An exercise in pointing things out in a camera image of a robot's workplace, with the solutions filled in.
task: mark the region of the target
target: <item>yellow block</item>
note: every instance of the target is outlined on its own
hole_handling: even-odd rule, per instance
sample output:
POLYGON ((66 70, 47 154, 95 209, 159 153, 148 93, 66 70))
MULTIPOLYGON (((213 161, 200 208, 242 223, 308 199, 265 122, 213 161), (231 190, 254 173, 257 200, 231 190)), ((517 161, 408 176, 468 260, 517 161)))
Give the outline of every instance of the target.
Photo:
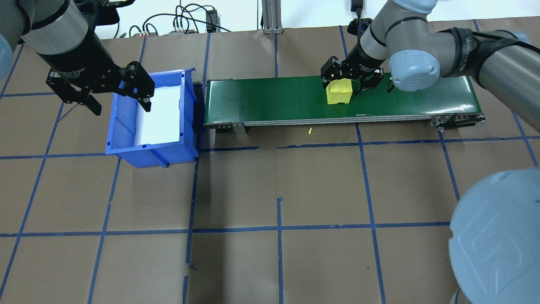
POLYGON ((334 80, 326 87, 328 104, 349 103, 352 95, 353 85, 350 79, 334 80))

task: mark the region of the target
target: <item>black cable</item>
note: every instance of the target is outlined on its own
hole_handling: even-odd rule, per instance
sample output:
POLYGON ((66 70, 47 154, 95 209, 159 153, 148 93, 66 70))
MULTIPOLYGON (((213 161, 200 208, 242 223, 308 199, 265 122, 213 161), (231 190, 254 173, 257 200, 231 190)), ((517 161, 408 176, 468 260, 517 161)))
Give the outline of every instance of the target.
POLYGON ((116 26, 116 34, 114 35, 114 37, 112 37, 113 39, 118 36, 118 31, 120 31, 120 21, 118 21, 118 25, 116 26))
POLYGON ((133 28, 137 28, 137 30, 139 30, 139 33, 141 33, 141 34, 143 33, 143 31, 141 31, 140 27, 138 27, 138 26, 136 26, 136 25, 132 25, 132 26, 130 27, 130 31, 129 31, 130 37, 131 37, 131 30, 132 30, 133 28))
POLYGON ((154 28, 154 31, 156 32, 156 36, 159 36, 158 29, 156 29, 156 27, 152 23, 147 23, 146 24, 146 31, 148 32, 148 35, 150 35, 150 30, 148 29, 149 25, 151 25, 154 28))
MULTIPOLYGON (((176 15, 175 15, 175 14, 165 13, 165 12, 163 12, 163 13, 161 13, 161 14, 155 14, 155 15, 153 15, 153 16, 148 17, 148 19, 146 19, 146 20, 144 21, 143 26, 145 26, 146 23, 147 23, 150 19, 155 18, 155 17, 158 17, 158 16, 176 16, 176 15)), ((184 16, 184 18, 189 19, 189 20, 193 20, 193 21, 197 21, 197 22, 200 22, 200 23, 212 25, 212 26, 214 26, 214 27, 216 27, 216 28, 218 28, 218 29, 222 29, 222 30, 224 30, 224 31, 230 32, 230 31, 227 30, 226 28, 221 27, 221 26, 219 26, 219 25, 217 25, 217 24, 212 24, 212 23, 209 23, 209 22, 204 22, 204 21, 201 21, 201 20, 198 20, 198 19, 189 18, 189 17, 186 17, 186 16, 184 16)))
POLYGON ((186 5, 186 9, 187 9, 189 6, 191 6, 191 5, 194 5, 194 6, 197 6, 197 7, 198 7, 198 8, 196 8, 196 9, 192 10, 192 11, 198 10, 199 8, 200 8, 200 9, 203 9, 203 10, 206 12, 206 14, 208 15, 208 17, 210 18, 210 23, 214 23, 214 20, 212 20, 212 15, 210 15, 210 12, 205 8, 205 6, 211 6, 211 5, 199 5, 199 4, 197 4, 197 3, 190 3, 190 4, 186 5))
POLYGON ((183 25, 183 23, 182 23, 182 20, 183 20, 182 18, 186 19, 187 27, 186 27, 186 29, 184 30, 184 32, 187 32, 187 31, 190 30, 190 21, 189 21, 189 19, 187 19, 184 15, 178 15, 178 16, 176 16, 176 17, 174 18, 174 20, 172 21, 172 25, 173 25, 173 27, 178 28, 178 30, 180 30, 180 28, 183 28, 184 25, 183 25))
MULTIPOLYGON (((190 15, 190 17, 193 18, 193 15, 191 15, 191 12, 187 11, 187 7, 184 7, 184 6, 181 6, 181 5, 177 5, 177 6, 176 6, 176 8, 175 8, 175 10, 174 10, 174 12, 176 13, 176 15, 178 15, 178 8, 181 8, 181 9, 182 9, 182 13, 180 13, 179 16, 184 16, 184 12, 187 12, 187 13, 190 15)), ((178 17, 175 17, 174 19, 177 21, 176 24, 178 25, 178 17)), ((193 24, 195 25, 195 31, 196 31, 196 32, 199 32, 199 28, 197 27, 197 23, 193 22, 193 24)), ((182 27, 184 27, 184 26, 182 25, 182 18, 180 18, 180 25, 181 25, 182 27)), ((189 28, 190 28, 190 21, 188 20, 188 21, 187 21, 187 29, 189 29, 189 28)))

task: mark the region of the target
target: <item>floor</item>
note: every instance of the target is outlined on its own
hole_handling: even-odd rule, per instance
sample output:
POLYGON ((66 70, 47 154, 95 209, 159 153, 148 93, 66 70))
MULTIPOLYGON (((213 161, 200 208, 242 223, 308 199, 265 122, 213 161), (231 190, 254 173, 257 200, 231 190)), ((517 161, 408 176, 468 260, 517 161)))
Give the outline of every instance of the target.
MULTIPOLYGON (((431 23, 528 32, 540 19, 431 23)), ((341 27, 104 41, 115 62, 195 81, 317 75, 341 27)), ((446 303, 449 221, 489 174, 537 166, 540 136, 475 86, 487 124, 203 131, 195 162, 104 155, 101 116, 61 104, 29 48, 0 83, 0 303, 446 303)))

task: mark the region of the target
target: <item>black strap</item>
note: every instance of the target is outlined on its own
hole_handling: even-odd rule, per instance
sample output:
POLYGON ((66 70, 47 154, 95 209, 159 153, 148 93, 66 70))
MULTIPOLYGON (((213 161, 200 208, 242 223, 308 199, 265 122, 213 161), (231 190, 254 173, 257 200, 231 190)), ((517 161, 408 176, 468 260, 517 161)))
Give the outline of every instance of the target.
POLYGON ((41 21, 38 21, 38 22, 34 22, 32 24, 32 30, 37 30, 37 29, 40 29, 40 28, 44 28, 46 27, 47 25, 53 23, 54 21, 56 21, 56 19, 60 18, 67 10, 68 10, 68 7, 69 7, 69 3, 70 3, 70 0, 64 0, 64 3, 62 3, 62 6, 60 6, 60 8, 54 13, 52 14, 51 16, 41 20, 41 21))
POLYGON ((386 47, 386 43, 380 41, 380 40, 377 38, 377 36, 375 36, 375 33, 373 33, 373 29, 372 29, 371 25, 369 26, 369 32, 371 33, 373 39, 374 39, 375 41, 377 41, 378 44, 382 45, 383 47, 386 47))
POLYGON ((17 0, 15 4, 17 5, 19 10, 23 14, 24 29, 23 29, 22 35, 26 35, 31 30, 32 24, 30 23, 31 20, 30 20, 29 13, 32 14, 34 12, 35 4, 32 1, 22 1, 22 0, 17 0))
POLYGON ((512 39, 512 38, 504 38, 504 37, 495 36, 495 35, 488 35, 488 34, 479 33, 479 32, 473 32, 473 34, 474 34, 475 37, 487 38, 487 39, 495 40, 493 44, 489 45, 486 48, 481 49, 476 54, 476 58, 475 58, 474 62, 472 63, 472 68, 475 69, 475 75, 474 75, 475 81, 482 88, 484 88, 484 86, 480 83, 480 69, 481 69, 482 65, 484 64, 484 62, 491 55, 493 55, 496 51, 499 51, 499 50, 501 50, 503 48, 506 48, 506 47, 509 47, 511 45, 517 45, 517 46, 520 46, 522 48, 526 48, 526 49, 532 50, 532 51, 540 54, 540 49, 539 48, 533 47, 532 45, 527 44, 527 43, 525 43, 523 41, 520 41, 520 40, 516 40, 516 39, 512 39))
POLYGON ((386 30, 386 33, 384 33, 384 37, 386 38, 386 36, 388 36, 388 33, 396 26, 398 26, 399 24, 403 23, 403 22, 406 22, 406 21, 411 21, 411 20, 420 20, 420 21, 424 21, 426 23, 428 23, 428 21, 422 17, 407 17, 407 18, 403 18, 403 19, 400 19, 396 22, 394 22, 394 24, 392 24, 387 30, 386 30))
POLYGON ((511 32, 511 31, 507 31, 507 30, 495 30, 495 32, 505 32, 505 33, 508 33, 508 34, 512 35, 512 37, 514 37, 515 39, 517 39, 517 36, 514 35, 514 33, 511 32))
POLYGON ((456 44, 456 55, 454 63, 448 74, 443 77, 459 77, 467 75, 469 67, 472 65, 472 57, 478 47, 478 42, 474 38, 473 31, 470 29, 451 28, 440 31, 451 33, 456 44))

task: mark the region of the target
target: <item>ur logo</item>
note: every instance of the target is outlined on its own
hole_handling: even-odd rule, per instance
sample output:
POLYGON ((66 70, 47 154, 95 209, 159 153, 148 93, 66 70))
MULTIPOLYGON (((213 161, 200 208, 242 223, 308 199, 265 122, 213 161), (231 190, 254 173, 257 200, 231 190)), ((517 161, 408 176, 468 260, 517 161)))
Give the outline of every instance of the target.
POLYGON ((535 255, 504 211, 488 201, 458 236, 486 295, 499 294, 535 264, 535 255))

